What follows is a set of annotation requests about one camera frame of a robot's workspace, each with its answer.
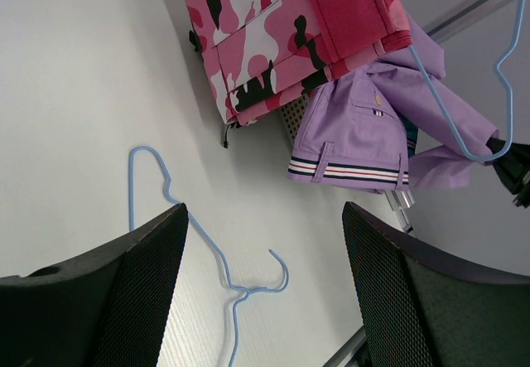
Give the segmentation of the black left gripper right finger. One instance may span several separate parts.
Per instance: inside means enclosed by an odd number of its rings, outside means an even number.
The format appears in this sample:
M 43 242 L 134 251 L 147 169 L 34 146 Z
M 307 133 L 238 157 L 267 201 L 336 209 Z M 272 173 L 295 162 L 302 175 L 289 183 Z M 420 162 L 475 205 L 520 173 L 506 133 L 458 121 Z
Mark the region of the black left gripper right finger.
M 364 326 L 359 365 L 528 365 L 527 276 L 456 257 L 352 202 L 342 222 Z

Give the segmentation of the white plastic mesh basket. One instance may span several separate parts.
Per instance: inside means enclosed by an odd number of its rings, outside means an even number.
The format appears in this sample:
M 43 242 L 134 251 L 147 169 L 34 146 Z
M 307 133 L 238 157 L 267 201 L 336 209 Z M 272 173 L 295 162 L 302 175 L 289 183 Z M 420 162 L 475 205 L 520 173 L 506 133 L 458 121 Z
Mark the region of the white plastic mesh basket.
M 287 138 L 291 143 L 294 143 L 296 139 L 296 135 L 301 126 L 301 121 L 308 104 L 309 98 L 306 95 L 302 95 L 300 98 L 283 105 L 279 109 L 280 119 L 287 134 Z

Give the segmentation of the teal trousers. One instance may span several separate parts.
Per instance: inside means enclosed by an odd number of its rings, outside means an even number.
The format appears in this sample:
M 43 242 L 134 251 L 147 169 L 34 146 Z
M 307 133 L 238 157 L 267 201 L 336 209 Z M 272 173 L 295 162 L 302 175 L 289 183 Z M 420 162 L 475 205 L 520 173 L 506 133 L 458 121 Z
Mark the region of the teal trousers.
M 407 136 L 407 154 L 409 157 L 412 157 L 416 153 L 418 128 L 407 119 L 403 120 L 403 126 Z

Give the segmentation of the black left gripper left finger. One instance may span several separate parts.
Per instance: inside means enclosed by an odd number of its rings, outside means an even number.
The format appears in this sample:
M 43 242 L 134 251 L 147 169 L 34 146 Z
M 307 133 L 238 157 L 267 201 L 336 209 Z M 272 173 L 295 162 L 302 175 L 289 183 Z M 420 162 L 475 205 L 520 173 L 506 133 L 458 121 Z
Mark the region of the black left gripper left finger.
M 186 243 L 179 204 L 106 244 L 1 279 L 3 366 L 155 366 Z

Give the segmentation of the purple trousers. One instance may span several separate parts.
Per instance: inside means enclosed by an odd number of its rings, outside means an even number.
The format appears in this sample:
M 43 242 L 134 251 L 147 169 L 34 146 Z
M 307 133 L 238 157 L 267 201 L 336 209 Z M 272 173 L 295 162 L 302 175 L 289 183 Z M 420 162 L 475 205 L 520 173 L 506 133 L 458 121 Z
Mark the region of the purple trousers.
M 491 156 L 498 129 L 443 83 L 444 51 L 414 21 L 412 45 L 430 79 L 402 49 L 328 82 L 311 93 L 288 165 L 293 181 L 381 193 L 456 189 L 469 184 L 468 150 Z M 403 120 L 418 128 L 407 154 Z

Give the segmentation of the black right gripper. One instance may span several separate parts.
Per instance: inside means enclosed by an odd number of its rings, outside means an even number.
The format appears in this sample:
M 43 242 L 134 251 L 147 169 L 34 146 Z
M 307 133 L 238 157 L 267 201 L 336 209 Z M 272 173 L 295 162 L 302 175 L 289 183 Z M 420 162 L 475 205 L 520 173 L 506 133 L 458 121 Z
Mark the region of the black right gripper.
M 530 146 L 513 142 L 503 156 L 491 162 L 517 207 L 529 207 L 529 158 Z

